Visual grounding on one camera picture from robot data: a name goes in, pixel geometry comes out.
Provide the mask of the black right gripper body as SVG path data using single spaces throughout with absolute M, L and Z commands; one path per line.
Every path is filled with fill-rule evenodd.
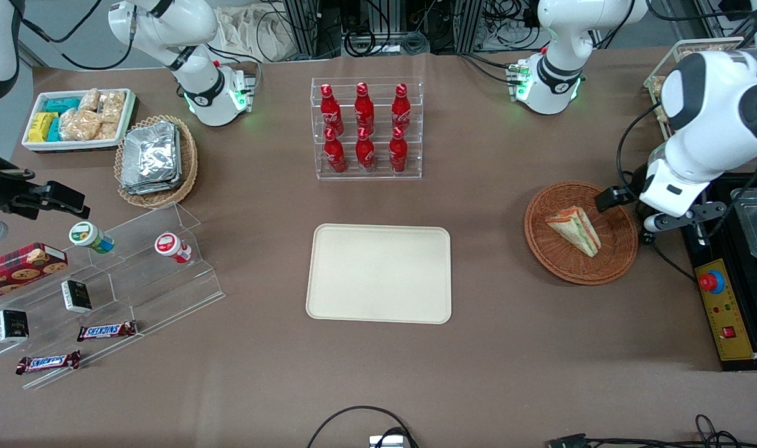
M 14 199 L 20 195 L 28 195 L 32 184 L 29 182 L 36 176 L 34 171 L 20 169 L 0 157 L 0 212 L 8 215 L 18 215 L 30 220 L 38 217 L 38 209 L 17 206 Z

